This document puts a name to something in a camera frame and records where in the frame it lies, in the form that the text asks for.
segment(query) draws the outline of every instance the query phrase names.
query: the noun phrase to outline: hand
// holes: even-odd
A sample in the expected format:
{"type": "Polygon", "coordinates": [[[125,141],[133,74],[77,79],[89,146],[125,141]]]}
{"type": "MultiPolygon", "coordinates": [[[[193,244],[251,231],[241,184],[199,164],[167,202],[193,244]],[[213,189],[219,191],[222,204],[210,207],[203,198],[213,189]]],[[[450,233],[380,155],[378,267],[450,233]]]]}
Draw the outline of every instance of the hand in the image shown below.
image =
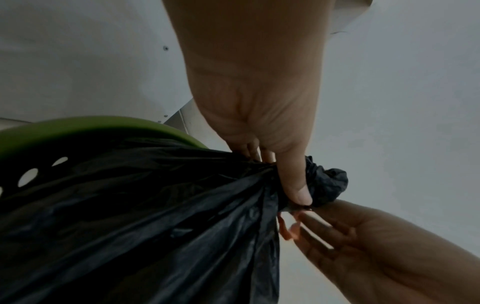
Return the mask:
{"type": "Polygon", "coordinates": [[[312,203],[305,151],[333,2],[164,1],[208,124],[234,152],[275,155],[285,193],[301,205],[312,203]]]}
{"type": "Polygon", "coordinates": [[[480,259],[388,213],[336,202],[300,221],[305,256],[355,304],[480,303],[480,259]]]}

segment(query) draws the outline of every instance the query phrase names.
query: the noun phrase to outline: black plastic bag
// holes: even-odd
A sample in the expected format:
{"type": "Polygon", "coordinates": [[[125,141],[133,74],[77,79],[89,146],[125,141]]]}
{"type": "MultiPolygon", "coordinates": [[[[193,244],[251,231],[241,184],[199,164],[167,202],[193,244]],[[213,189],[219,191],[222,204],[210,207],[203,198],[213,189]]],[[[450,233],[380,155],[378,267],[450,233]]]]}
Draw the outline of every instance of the black plastic bag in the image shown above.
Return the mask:
{"type": "MultiPolygon", "coordinates": [[[[345,172],[307,159],[318,206],[345,172]]],[[[276,303],[276,167],[173,140],[72,158],[0,203],[0,303],[276,303]]]]}

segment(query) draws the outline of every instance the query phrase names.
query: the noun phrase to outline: white panel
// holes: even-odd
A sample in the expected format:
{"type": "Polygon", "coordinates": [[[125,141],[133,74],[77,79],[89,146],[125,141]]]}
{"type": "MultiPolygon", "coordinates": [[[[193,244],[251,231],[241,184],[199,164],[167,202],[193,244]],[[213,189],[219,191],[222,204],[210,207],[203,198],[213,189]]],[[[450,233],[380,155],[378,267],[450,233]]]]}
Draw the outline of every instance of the white panel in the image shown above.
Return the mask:
{"type": "Polygon", "coordinates": [[[161,0],[0,4],[0,117],[165,121],[191,98],[161,0]]]}

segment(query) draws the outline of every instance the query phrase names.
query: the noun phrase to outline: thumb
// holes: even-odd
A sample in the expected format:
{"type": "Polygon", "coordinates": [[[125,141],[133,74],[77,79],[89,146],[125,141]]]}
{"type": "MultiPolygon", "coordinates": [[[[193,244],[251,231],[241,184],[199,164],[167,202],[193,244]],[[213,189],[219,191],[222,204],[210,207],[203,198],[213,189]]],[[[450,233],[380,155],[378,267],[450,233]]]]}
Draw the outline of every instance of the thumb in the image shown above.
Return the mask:
{"type": "Polygon", "coordinates": [[[310,196],[305,178],[305,151],[293,149],[284,153],[275,154],[278,175],[285,194],[294,203],[311,205],[310,196]]]}

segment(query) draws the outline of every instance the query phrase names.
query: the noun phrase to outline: person's right hand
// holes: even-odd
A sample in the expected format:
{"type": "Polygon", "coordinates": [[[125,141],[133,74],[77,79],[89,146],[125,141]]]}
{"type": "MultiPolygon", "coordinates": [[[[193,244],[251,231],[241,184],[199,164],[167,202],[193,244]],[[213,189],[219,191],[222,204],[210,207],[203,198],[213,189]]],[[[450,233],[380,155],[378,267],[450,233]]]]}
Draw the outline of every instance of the person's right hand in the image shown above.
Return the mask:
{"type": "Polygon", "coordinates": [[[299,220],[305,256],[351,303],[480,303],[480,259],[391,214],[337,200],[299,220]]]}

